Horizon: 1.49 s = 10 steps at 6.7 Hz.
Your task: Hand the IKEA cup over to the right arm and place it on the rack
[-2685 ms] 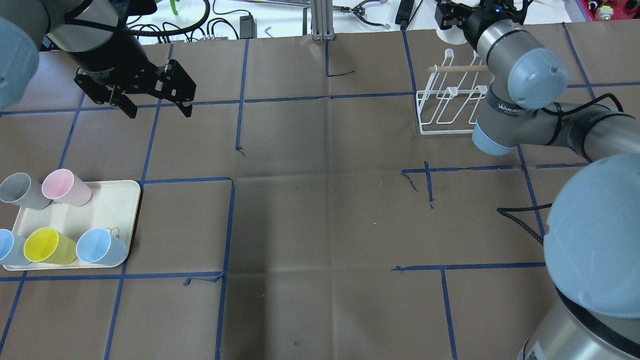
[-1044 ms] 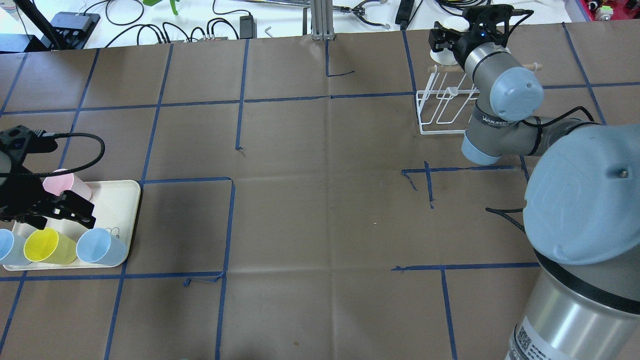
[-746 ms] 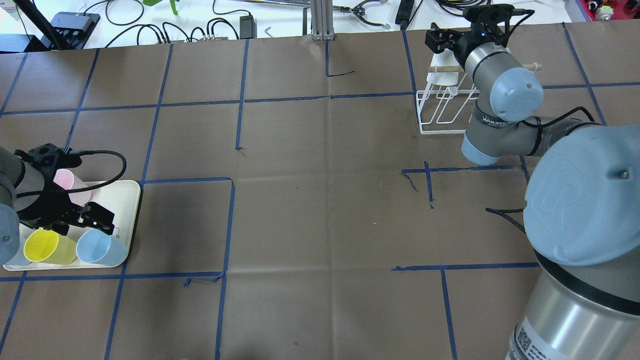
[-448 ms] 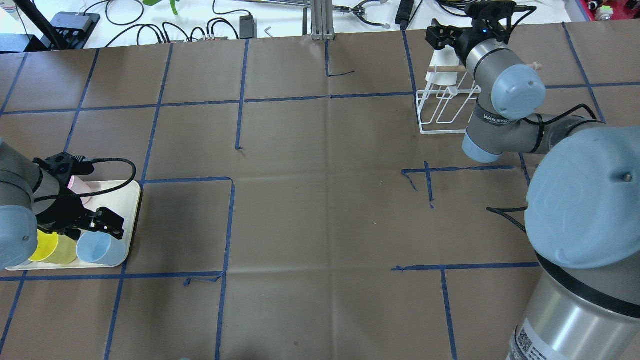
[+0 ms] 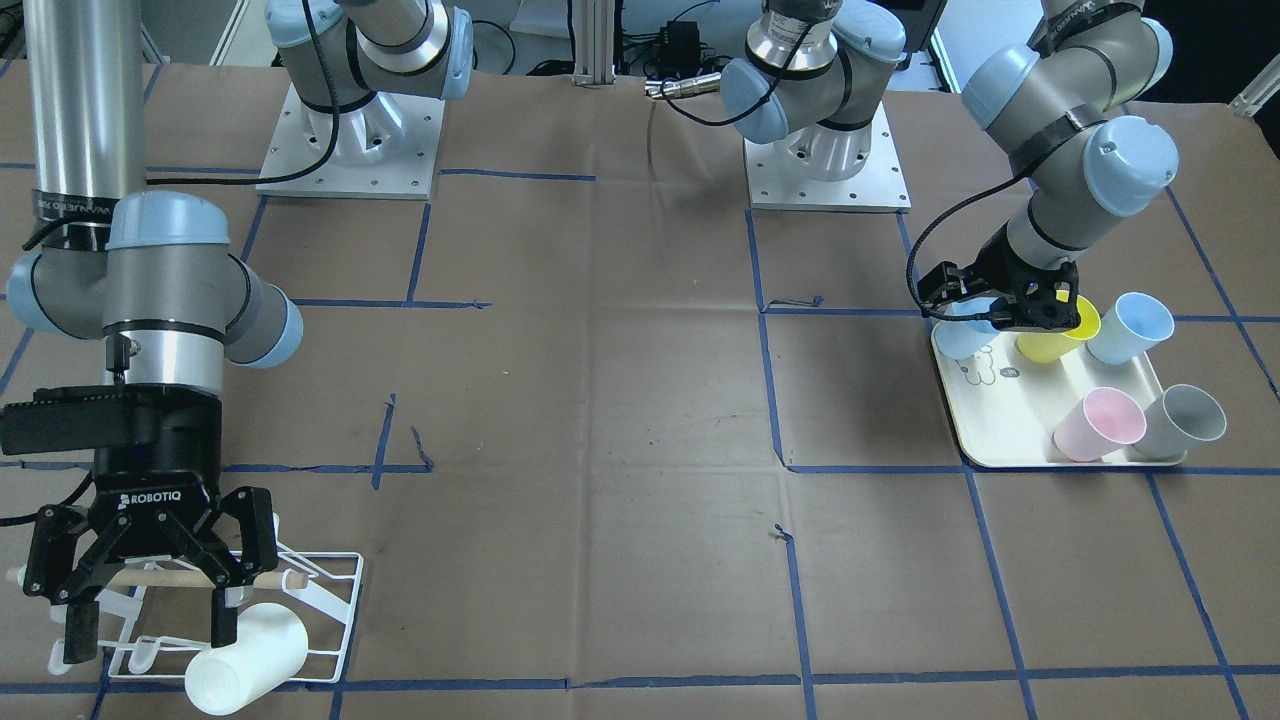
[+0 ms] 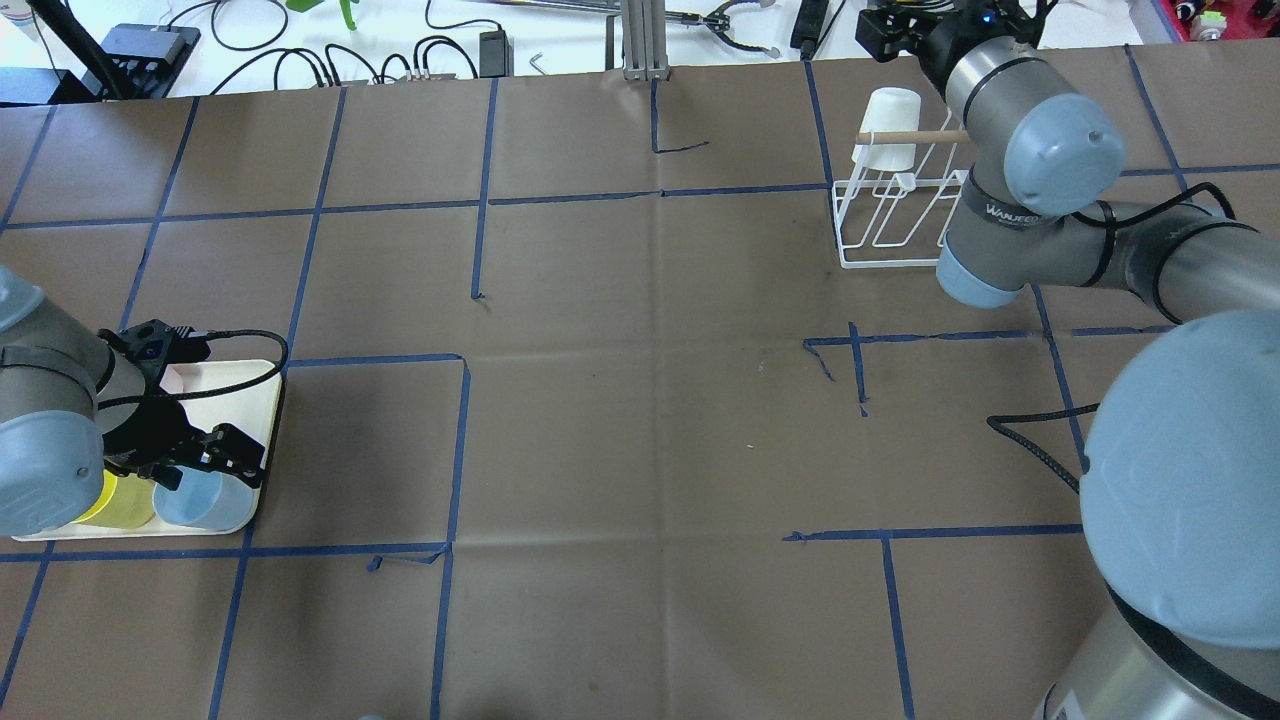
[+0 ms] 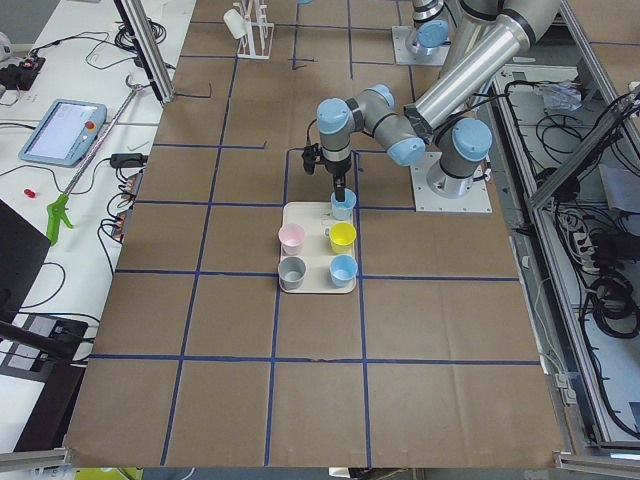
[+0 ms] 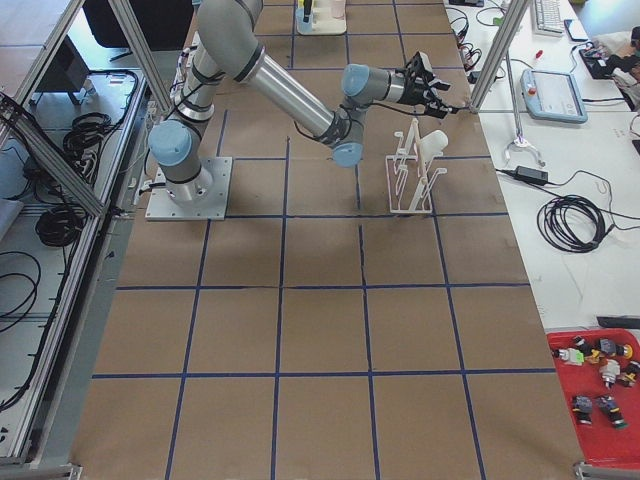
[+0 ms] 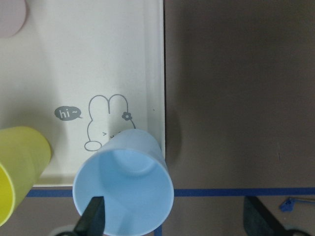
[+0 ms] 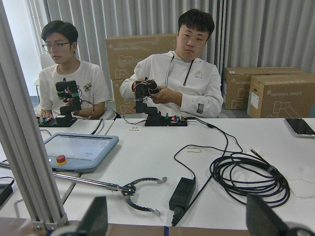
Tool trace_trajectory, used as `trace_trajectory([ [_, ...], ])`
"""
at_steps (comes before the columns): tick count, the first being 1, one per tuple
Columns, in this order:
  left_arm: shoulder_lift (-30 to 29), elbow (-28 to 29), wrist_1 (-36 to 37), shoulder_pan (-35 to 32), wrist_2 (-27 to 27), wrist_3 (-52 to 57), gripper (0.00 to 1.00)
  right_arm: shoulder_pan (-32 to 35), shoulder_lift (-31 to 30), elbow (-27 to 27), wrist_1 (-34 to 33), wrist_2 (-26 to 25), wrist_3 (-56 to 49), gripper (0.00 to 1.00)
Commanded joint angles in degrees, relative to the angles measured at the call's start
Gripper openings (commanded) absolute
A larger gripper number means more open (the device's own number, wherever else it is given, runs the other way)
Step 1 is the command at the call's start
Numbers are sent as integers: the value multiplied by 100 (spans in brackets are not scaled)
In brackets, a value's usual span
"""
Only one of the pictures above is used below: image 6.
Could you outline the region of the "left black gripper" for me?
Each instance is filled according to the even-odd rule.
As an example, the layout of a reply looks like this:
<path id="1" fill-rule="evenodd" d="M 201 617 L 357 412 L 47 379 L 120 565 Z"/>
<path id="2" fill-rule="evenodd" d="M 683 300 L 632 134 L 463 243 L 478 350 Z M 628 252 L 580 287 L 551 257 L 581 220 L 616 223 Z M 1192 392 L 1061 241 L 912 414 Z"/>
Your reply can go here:
<path id="1" fill-rule="evenodd" d="M 251 489 L 266 477 L 268 448 L 241 428 L 223 423 L 204 432 L 168 395 L 146 398 L 102 437 L 104 461 L 116 475 L 137 475 L 178 491 L 184 468 L 219 471 Z"/>

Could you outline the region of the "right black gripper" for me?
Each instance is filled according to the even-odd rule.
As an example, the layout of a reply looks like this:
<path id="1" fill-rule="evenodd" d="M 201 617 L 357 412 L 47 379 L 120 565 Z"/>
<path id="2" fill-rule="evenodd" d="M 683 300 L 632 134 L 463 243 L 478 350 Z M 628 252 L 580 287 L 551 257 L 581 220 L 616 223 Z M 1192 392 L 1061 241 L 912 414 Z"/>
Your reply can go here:
<path id="1" fill-rule="evenodd" d="M 969 51 L 1007 35 L 1007 17 L 996 5 L 957 5 L 957 10 L 934 17 L 934 24 L 915 46 L 915 58 L 933 86 L 946 86 Z"/>

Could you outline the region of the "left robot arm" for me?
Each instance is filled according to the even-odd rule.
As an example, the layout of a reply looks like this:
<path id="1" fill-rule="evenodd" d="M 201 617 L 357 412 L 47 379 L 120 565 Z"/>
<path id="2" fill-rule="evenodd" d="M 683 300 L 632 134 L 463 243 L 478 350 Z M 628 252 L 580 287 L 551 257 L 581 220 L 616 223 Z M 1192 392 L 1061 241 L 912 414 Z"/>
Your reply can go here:
<path id="1" fill-rule="evenodd" d="M 211 389 L 163 383 L 172 366 L 205 361 L 212 341 L 236 337 L 160 320 L 88 331 L 4 269 L 3 534 L 101 527 L 128 479 L 143 487 L 150 521 L 211 533 L 243 527 L 268 451 L 230 423 L 198 428 L 187 407 L 271 383 L 283 361 Z"/>

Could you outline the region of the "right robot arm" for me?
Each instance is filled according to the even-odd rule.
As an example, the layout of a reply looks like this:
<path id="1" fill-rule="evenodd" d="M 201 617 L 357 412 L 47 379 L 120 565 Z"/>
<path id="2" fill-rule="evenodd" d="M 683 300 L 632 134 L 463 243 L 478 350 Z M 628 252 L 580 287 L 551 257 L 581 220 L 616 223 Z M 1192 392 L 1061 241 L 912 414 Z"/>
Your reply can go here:
<path id="1" fill-rule="evenodd" d="M 1028 284 L 1125 290 L 1171 323 L 1065 475 L 1108 602 L 1036 717 L 1275 719 L 1277 241 L 1226 202 L 1102 202 L 1125 145 L 1036 51 L 1047 12 L 959 1 L 913 49 L 979 149 L 946 292 L 1000 307 Z"/>

